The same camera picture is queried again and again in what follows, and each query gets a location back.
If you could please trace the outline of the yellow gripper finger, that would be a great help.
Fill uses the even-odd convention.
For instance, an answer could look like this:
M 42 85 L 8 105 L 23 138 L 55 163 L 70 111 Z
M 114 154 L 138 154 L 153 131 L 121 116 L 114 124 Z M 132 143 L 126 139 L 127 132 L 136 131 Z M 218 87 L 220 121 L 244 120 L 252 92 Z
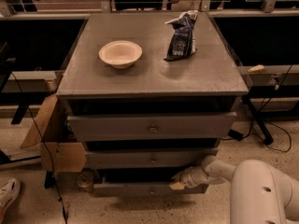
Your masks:
M 172 180 L 177 180 L 177 179 L 181 179 L 181 176 L 183 174 L 183 171 L 178 172 L 177 174 L 173 175 L 171 177 Z
M 174 181 L 169 184 L 170 189 L 172 190 L 183 190 L 185 189 L 185 185 L 180 181 Z

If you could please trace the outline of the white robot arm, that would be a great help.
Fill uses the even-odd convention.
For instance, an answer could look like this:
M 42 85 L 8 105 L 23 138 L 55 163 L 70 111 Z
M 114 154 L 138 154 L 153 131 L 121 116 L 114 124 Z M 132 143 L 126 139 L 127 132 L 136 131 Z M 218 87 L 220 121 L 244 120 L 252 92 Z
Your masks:
M 272 165 L 246 160 L 237 166 L 206 156 L 172 177 L 170 188 L 193 189 L 200 185 L 230 187 L 230 224 L 287 224 L 299 221 L 299 181 Z

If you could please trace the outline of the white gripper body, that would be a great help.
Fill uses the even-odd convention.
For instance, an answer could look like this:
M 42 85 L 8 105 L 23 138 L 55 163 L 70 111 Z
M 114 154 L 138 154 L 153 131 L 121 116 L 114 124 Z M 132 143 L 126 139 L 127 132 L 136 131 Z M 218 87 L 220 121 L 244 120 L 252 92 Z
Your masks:
M 189 189 L 195 188 L 206 183 L 206 173 L 201 166 L 188 167 L 182 171 L 180 182 Z

